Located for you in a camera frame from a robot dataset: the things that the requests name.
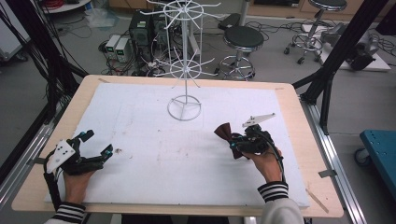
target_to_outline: floor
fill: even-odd
[[[61,41],[75,60],[90,74],[106,72],[106,60],[98,46],[112,34],[122,34],[129,26],[130,16],[118,14],[114,27],[89,28],[82,10],[58,14],[53,17],[58,28],[63,28]],[[248,18],[261,24],[279,27],[296,22],[287,19]],[[222,41],[222,31],[218,22],[205,21],[203,36],[203,61],[215,58],[205,66],[207,73],[213,73],[217,63],[234,52]],[[320,64],[314,62],[313,55],[307,55],[303,64],[297,64],[301,57],[300,49],[292,49],[289,55],[284,48],[295,34],[280,29],[276,33],[267,30],[266,40],[260,50],[252,53],[249,59],[256,66],[256,76],[250,81],[293,83],[316,72]],[[396,38],[382,36],[393,43]],[[386,62],[396,64],[396,58],[380,50],[378,55]],[[202,76],[200,78],[219,77]],[[3,164],[12,149],[46,103],[46,83],[38,74],[32,61],[26,63],[12,60],[0,67],[0,142]],[[303,93],[306,86],[297,90]],[[339,70],[333,81],[332,100],[329,114],[329,132],[338,156],[344,166],[348,180],[360,203],[367,223],[396,223],[396,202],[390,194],[375,167],[359,167],[354,162],[356,149],[363,147],[359,134],[366,129],[395,130],[396,117],[396,68],[388,72],[354,72]],[[13,211],[10,207],[12,196],[0,210],[0,223],[43,223],[52,213],[25,213]],[[89,223],[110,223],[111,214],[94,214]],[[184,217],[175,217],[183,223]],[[233,217],[232,223],[240,223],[240,217]],[[340,218],[314,218],[313,223],[350,223],[345,214]]]

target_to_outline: black stool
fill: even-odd
[[[246,26],[233,26],[225,30],[224,42],[237,52],[235,56],[225,57],[219,63],[219,71],[224,74],[223,79],[233,77],[248,80],[254,77],[253,64],[243,57],[243,53],[250,53],[262,47],[262,33]]]
[[[327,11],[341,11],[344,10],[347,6],[346,0],[308,0],[308,2],[314,6],[319,8],[319,12],[315,15],[317,18],[312,25],[309,33],[301,33],[297,34],[291,40],[291,43],[283,51],[285,54],[290,53],[290,47],[299,47],[304,49],[303,57],[301,57],[297,63],[302,64],[304,62],[304,56],[308,51],[319,51],[319,54],[315,57],[315,62],[319,62],[320,55],[322,53],[322,43],[316,37],[314,37],[315,31],[318,28],[318,24],[320,23],[320,19],[323,15],[324,10]]]

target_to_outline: power supply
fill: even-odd
[[[128,37],[122,37],[116,46],[117,58],[120,63],[127,63],[132,57],[131,44]]]
[[[115,51],[117,44],[119,43],[121,36],[120,35],[113,35],[111,38],[108,40],[106,44],[106,56],[108,59],[114,59],[117,60],[117,53]]]
[[[140,13],[151,12],[148,9],[139,9],[132,16],[131,24],[129,25],[129,33],[132,40],[136,41],[137,45],[147,46],[151,45],[154,38],[154,23],[151,15],[143,15]]]

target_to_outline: hand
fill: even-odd
[[[64,185],[66,188],[65,202],[82,204],[90,178],[95,173],[91,171],[82,175],[68,175],[64,172]]]
[[[282,152],[279,149],[276,150],[279,155],[282,156]],[[282,181],[282,173],[280,172],[279,164],[272,150],[267,150],[261,155],[246,152],[242,154],[254,161],[256,168],[262,173],[267,183]]]

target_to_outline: metal stool base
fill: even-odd
[[[245,57],[241,57],[238,60],[237,56],[225,57],[219,63],[219,71],[224,74],[223,79],[231,77],[248,81],[249,78],[253,78],[256,75],[250,60]]]
[[[305,54],[307,52],[314,52],[316,53],[315,56],[315,62],[320,61],[320,56],[322,53],[323,49],[323,44],[321,41],[316,38],[316,37],[309,37],[308,33],[302,33],[302,34],[297,34],[293,37],[291,40],[291,43],[288,44],[288,46],[285,48],[285,51],[283,51],[285,54],[290,53],[290,47],[299,47],[301,49],[304,49],[303,56],[297,61],[298,64],[302,64],[305,59]]]

